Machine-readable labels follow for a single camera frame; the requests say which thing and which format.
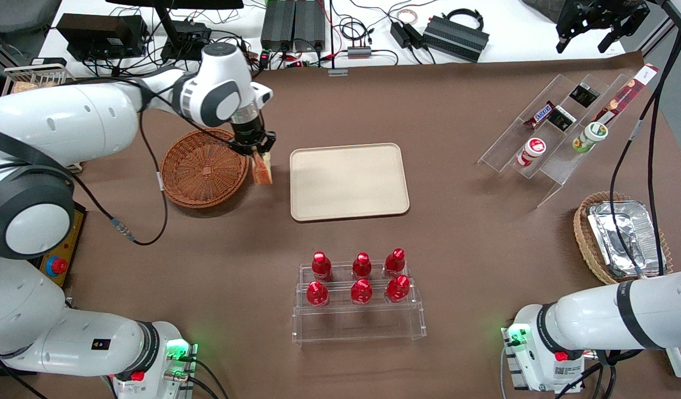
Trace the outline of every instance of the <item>brown wicker basket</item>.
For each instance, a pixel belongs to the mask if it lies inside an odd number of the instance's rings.
[[[222,139],[228,131],[207,129]],[[165,193],[172,202],[187,208],[213,207],[231,197],[244,182],[249,160],[201,131],[185,134],[161,161]]]
[[[617,192],[613,193],[614,201],[626,201],[630,200],[626,195],[619,194]],[[581,255],[584,257],[584,261],[589,266],[596,277],[602,281],[604,284],[616,284],[626,280],[632,280],[632,278],[616,279],[614,278],[606,268],[603,259],[601,258],[601,251],[599,250],[598,243],[596,243],[596,238],[594,238],[591,232],[591,225],[589,220],[586,218],[586,207],[596,202],[604,202],[609,200],[608,192],[595,192],[594,194],[586,197],[586,199],[579,205],[579,208],[574,213],[574,237],[576,237],[576,243],[579,245],[579,250]],[[663,246],[663,256],[666,260],[666,270],[665,273],[673,272],[673,260],[670,257],[670,249],[668,248],[668,243],[665,242],[663,237],[663,232],[658,230],[660,233],[660,242]]]

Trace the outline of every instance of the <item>beige tray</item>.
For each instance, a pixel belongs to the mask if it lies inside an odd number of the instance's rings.
[[[296,150],[290,182],[291,215],[299,222],[409,210],[402,152],[393,143]]]

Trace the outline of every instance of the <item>acrylic display stand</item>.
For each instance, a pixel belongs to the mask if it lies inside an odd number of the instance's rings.
[[[595,76],[587,75],[581,83],[587,84],[601,95],[588,108],[585,108],[569,96],[578,84],[570,81],[568,78],[564,78],[563,75],[558,75],[522,111],[513,124],[500,135],[497,141],[480,157],[478,163],[487,164],[495,169],[496,172],[502,172],[505,167],[510,165],[510,167],[517,170],[527,179],[534,177],[537,172],[542,172],[552,179],[555,184],[540,204],[538,204],[539,207],[564,186],[566,180],[569,179],[574,170],[580,166],[581,162],[589,154],[589,152],[576,152],[571,146],[573,140],[579,136],[586,125],[594,120],[598,112],[611,101],[629,80],[628,76],[619,75],[611,85],[607,85],[595,78]],[[576,121],[566,131],[561,131],[546,119],[541,121],[535,130],[525,126],[525,121],[535,116],[548,101],[555,105],[560,105],[571,116],[576,118]],[[607,126],[612,125],[615,120],[611,121]],[[528,139],[533,137],[542,139],[545,142],[546,151],[542,156],[533,161],[530,166],[523,167],[517,162],[517,156],[523,151],[523,146],[525,146]]]
[[[333,281],[323,283],[328,288],[330,302],[315,308],[305,297],[308,283],[314,280],[310,263],[299,267],[295,288],[294,333],[292,341],[302,345],[310,342],[356,341],[363,339],[411,338],[426,336],[424,308],[416,282],[409,274],[411,291],[398,303],[384,298],[389,279],[382,276],[384,260],[372,260],[370,281],[372,299],[365,305],[355,305],[350,300],[352,263],[333,263]]]

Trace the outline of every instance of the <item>plastic bottle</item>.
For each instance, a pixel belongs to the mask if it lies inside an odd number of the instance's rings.
[[[305,292],[305,298],[309,301],[310,305],[325,306],[330,302],[330,295],[328,294],[328,288],[320,281],[311,281],[308,284],[308,289]]]
[[[310,267],[313,270],[313,276],[316,280],[323,283],[333,281],[333,270],[330,264],[330,259],[323,252],[316,252],[313,255],[313,262]]]
[[[392,303],[397,303],[409,295],[410,289],[409,277],[403,274],[398,275],[397,277],[390,280],[387,284],[387,288],[385,289],[385,298]]]
[[[355,262],[352,263],[352,277],[355,280],[368,278],[371,271],[372,263],[370,263],[370,257],[365,252],[358,253]]]
[[[402,274],[405,264],[406,261],[404,261],[404,250],[402,248],[397,248],[393,250],[389,256],[387,256],[385,265],[382,268],[382,275],[385,278],[397,277],[398,275]]]
[[[355,305],[365,305],[372,299],[372,285],[366,278],[361,278],[352,285],[350,299]]]

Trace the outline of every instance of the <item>electronics box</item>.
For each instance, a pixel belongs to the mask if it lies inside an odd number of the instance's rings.
[[[77,61],[140,57],[147,26],[143,18],[64,13],[57,30],[69,42],[67,51]]]
[[[488,37],[488,33],[440,16],[433,16],[424,30],[424,43],[427,46],[472,63],[477,63],[488,43]]]
[[[262,27],[262,48],[271,51],[291,51],[294,46],[294,14],[296,2],[269,0]]]
[[[294,49],[299,51],[325,50],[325,12],[316,0],[295,2]]]

